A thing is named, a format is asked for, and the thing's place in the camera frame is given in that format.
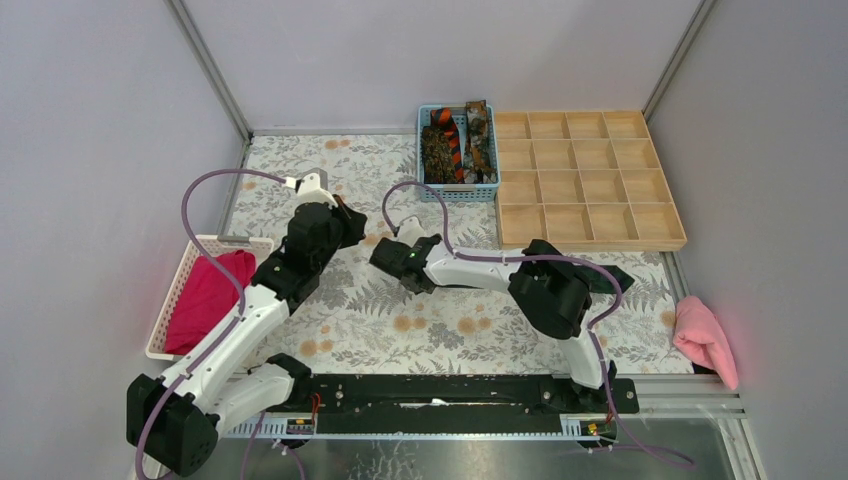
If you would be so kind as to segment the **dark green leaf tie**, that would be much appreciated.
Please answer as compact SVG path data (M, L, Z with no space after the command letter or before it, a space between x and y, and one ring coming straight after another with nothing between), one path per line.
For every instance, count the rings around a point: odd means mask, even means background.
M600 265L600 268L606 271L607 275L588 266L578 267L581 274L588 280L590 293L615 295L616 290L611 278L616 280L622 293L626 293L635 283L634 277L617 265Z

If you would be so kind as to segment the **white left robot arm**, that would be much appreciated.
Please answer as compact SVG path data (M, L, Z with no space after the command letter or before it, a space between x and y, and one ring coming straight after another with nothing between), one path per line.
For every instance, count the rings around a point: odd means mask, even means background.
M317 289L334 255L364 239L366 224L366 215L339 197L299 205L281 248L257 266L247 287L238 287L237 303L210 333L158 377L141 374L130 383L126 438L136 448L136 478L145 478L147 458L165 468L167 479L192 475L233 427L276 404L288 411L307 404L308 381L277 361L228 381Z

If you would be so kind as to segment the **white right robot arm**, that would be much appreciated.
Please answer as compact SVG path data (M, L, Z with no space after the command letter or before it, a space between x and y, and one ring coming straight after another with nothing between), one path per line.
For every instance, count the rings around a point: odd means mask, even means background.
M540 239L524 249L494 251L454 248L439 235L411 245L383 239L369 263L413 294L471 288L510 295L530 325L563 350L577 405L597 412L612 400L609 361L586 319L593 294L613 294L613 306L621 303L622 284L608 268L564 256Z

